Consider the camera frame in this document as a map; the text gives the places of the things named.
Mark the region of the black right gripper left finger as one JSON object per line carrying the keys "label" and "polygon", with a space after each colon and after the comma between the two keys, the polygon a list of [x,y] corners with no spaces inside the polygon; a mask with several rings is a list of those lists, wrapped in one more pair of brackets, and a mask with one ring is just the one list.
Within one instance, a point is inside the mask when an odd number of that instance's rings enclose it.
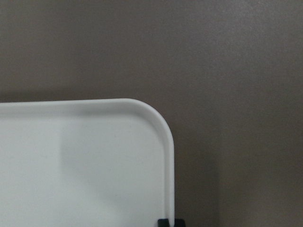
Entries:
{"label": "black right gripper left finger", "polygon": [[158,219],[158,227],[169,227],[168,219]]}

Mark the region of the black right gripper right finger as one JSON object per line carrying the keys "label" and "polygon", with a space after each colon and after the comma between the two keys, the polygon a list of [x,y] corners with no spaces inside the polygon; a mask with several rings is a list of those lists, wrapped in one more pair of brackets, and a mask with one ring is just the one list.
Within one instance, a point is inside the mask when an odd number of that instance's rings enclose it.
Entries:
{"label": "black right gripper right finger", "polygon": [[174,222],[174,227],[186,227],[184,219],[176,218]]}

